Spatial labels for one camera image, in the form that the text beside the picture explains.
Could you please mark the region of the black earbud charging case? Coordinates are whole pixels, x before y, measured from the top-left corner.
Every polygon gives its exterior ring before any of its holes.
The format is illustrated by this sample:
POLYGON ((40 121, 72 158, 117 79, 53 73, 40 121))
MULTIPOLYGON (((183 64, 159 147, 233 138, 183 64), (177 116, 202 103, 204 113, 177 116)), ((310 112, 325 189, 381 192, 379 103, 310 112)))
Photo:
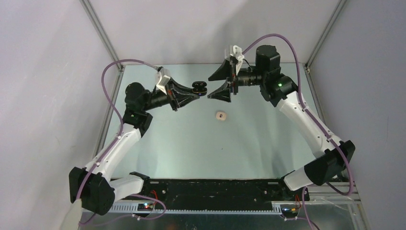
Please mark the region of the black earbud charging case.
POLYGON ((205 81, 195 81, 192 83, 192 93, 198 96, 207 94, 207 83, 205 81))

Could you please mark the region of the beige earbud charging case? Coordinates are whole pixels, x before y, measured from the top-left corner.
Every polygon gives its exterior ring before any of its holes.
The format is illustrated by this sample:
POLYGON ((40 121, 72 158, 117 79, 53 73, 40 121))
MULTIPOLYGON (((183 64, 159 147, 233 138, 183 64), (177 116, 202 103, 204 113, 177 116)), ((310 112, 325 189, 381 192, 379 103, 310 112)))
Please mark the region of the beige earbud charging case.
POLYGON ((224 111, 217 111, 215 114, 215 117, 219 121, 226 121, 227 119, 227 113, 224 111))

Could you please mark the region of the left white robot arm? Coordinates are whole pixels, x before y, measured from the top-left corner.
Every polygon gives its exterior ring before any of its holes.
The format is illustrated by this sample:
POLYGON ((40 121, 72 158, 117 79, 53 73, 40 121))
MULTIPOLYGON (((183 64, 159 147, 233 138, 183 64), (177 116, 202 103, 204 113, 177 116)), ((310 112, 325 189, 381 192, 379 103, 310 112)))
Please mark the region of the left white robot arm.
POLYGON ((147 132, 153 116, 149 110, 170 105, 173 111, 206 95, 205 81, 195 81, 186 87, 170 78, 163 88, 156 85, 150 91, 139 82, 129 84, 125 89, 125 112, 119 116, 120 124, 116 136, 84 167, 74 167, 69 173, 69 191, 72 204, 98 215, 105 215, 113 203, 135 195, 147 199, 151 186, 144 176, 130 173, 112 180, 118 164, 147 132))

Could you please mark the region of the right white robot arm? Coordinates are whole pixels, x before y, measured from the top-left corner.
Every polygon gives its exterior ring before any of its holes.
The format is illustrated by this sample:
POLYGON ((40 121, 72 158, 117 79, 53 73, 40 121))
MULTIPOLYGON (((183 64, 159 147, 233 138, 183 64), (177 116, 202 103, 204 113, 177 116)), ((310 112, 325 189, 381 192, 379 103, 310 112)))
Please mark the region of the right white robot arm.
POLYGON ((279 196, 291 200, 298 189, 311 184, 323 185, 345 170, 355 151, 354 144, 350 140, 342 141, 315 117, 298 85, 281 73, 280 54, 276 47, 259 46, 252 67, 244 68, 244 59, 239 46, 229 47, 222 65, 208 79, 224 80, 224 84, 208 98, 230 102, 231 95, 236 95, 239 87, 259 86, 264 100, 297 125, 315 157, 315 160, 283 177, 278 188, 279 196))

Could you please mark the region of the left controller board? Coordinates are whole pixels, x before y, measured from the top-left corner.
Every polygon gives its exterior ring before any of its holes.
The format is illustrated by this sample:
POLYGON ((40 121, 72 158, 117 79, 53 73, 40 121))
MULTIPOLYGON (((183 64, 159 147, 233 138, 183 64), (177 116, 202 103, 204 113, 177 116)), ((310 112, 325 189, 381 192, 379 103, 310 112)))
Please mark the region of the left controller board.
POLYGON ((141 212, 141 211, 153 211, 154 210, 154 204, 149 204, 149 203, 140 203, 137 206, 137 211, 141 212))

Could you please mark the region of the controller board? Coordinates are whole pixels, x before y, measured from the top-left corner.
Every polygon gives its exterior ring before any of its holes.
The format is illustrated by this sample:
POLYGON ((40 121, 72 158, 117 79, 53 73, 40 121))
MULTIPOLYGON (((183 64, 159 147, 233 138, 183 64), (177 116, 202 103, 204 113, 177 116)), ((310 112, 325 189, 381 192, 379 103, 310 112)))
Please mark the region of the controller board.
POLYGON ((141 211, 153 211, 154 210, 154 204, 149 204, 149 203, 140 203, 137 206, 137 211, 141 212, 141 211))
POLYGON ((282 208, 281 216, 286 219, 295 219, 298 216, 298 211, 296 208, 282 208))

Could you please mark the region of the right controller board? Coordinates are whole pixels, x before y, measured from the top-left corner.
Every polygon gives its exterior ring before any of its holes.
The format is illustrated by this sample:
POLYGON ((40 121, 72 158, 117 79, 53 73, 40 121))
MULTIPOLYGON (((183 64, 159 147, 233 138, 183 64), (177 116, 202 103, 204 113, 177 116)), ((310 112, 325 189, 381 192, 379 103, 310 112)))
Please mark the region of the right controller board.
POLYGON ((282 208, 281 216, 286 219, 295 219, 298 216, 298 211, 296 208, 282 208))

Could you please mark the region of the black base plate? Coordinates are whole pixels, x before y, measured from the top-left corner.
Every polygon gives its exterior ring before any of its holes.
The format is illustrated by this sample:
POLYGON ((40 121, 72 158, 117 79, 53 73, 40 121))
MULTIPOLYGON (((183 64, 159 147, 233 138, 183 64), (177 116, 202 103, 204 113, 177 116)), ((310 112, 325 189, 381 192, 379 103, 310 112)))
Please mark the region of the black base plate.
POLYGON ((159 207, 192 210, 266 210, 276 202, 309 201, 302 188, 291 191, 280 179, 149 179, 140 195, 159 207))

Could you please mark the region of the right aluminium frame post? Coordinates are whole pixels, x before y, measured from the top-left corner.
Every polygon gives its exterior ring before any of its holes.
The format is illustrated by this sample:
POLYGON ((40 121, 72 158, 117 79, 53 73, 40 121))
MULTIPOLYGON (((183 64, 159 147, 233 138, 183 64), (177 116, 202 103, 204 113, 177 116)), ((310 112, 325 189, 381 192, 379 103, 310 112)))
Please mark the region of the right aluminium frame post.
POLYGON ((329 17, 324 29, 322 30, 320 37, 318 38, 314 48, 312 49, 309 58, 305 63, 307 69, 311 68, 312 64, 314 63, 321 47, 323 46, 325 40, 327 39, 328 35, 333 29, 336 21, 338 20, 339 16, 344 10, 347 2, 348 2, 347 0, 339 0, 338 3, 336 4, 331 16, 329 17))

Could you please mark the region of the aluminium frame post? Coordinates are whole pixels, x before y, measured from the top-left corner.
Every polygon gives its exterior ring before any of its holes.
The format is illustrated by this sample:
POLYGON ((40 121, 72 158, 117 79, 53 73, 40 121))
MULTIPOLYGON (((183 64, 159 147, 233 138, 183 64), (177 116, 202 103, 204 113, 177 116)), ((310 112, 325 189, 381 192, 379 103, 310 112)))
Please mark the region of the aluminium frame post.
POLYGON ((113 61, 118 61, 119 57, 117 55, 117 52, 115 51, 112 42, 110 41, 107 32, 105 31, 101 20, 99 19, 96 10, 94 9, 92 3, 90 0, 79 0, 81 3, 85 13, 87 14, 90 22, 93 25, 93 28, 95 29, 96 33, 98 34, 101 42, 103 43, 107 53, 109 54, 109 57, 113 61))
POLYGON ((339 0, 338 3, 336 4, 331 16, 329 17, 324 29, 322 30, 320 37, 318 38, 314 48, 312 49, 309 58, 305 63, 307 69, 311 68, 312 64, 314 63, 321 47, 323 46, 325 40, 327 39, 328 35, 333 29, 336 21, 338 20, 339 16, 344 10, 347 2, 348 2, 347 0, 339 0))

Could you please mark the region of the left aluminium frame post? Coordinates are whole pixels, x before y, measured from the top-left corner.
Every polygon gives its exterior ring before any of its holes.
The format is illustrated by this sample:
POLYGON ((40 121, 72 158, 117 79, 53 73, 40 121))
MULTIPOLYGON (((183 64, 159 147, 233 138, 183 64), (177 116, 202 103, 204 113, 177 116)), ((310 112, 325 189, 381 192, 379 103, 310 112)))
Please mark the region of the left aluminium frame post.
POLYGON ((90 0, 79 0, 81 3, 85 13, 87 14, 90 22, 93 25, 93 28, 95 29, 96 33, 98 34, 101 42, 103 43, 107 53, 109 54, 109 57, 113 61, 118 61, 119 57, 117 55, 117 52, 115 51, 112 42, 110 41, 107 32, 105 31, 101 20, 99 19, 96 10, 94 9, 92 3, 90 0))

